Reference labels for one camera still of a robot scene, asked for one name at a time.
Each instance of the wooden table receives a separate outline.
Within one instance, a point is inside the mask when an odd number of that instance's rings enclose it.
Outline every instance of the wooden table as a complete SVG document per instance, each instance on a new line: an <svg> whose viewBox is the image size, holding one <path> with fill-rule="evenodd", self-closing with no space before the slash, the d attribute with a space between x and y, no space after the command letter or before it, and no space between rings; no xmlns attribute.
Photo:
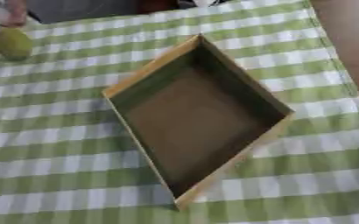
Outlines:
<svg viewBox="0 0 359 224"><path fill-rule="evenodd" d="M312 0L339 57L359 87L359 0Z"/></svg>

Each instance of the table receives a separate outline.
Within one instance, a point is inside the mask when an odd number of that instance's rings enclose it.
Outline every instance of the table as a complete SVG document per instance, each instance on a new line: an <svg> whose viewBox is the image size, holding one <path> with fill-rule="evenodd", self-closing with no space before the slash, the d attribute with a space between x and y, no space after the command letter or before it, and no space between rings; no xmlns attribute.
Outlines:
<svg viewBox="0 0 359 224"><path fill-rule="evenodd" d="M359 94L307 0L25 31L32 57L0 58L0 224L359 224ZM296 114L178 212L101 91L200 32Z"/></svg>
<svg viewBox="0 0 359 224"><path fill-rule="evenodd" d="M359 0L312 0L345 67L359 87Z"/></svg>

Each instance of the wooden box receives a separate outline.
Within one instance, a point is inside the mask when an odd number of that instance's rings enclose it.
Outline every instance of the wooden box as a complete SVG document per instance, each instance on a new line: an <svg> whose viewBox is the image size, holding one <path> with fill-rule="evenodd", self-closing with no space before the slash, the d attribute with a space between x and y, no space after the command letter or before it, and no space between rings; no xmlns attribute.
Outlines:
<svg viewBox="0 0 359 224"><path fill-rule="evenodd" d="M201 35L103 94L179 208L292 114Z"/></svg>

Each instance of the green checkered tablecloth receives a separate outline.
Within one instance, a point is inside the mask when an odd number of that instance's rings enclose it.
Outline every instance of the green checkered tablecloth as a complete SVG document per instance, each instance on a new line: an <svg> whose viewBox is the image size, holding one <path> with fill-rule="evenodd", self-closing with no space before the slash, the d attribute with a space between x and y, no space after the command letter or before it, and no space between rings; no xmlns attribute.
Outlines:
<svg viewBox="0 0 359 224"><path fill-rule="evenodd" d="M25 29L33 56L0 58L0 224L359 224L359 94L307 0ZM296 114L178 212L101 91L198 33Z"/></svg>

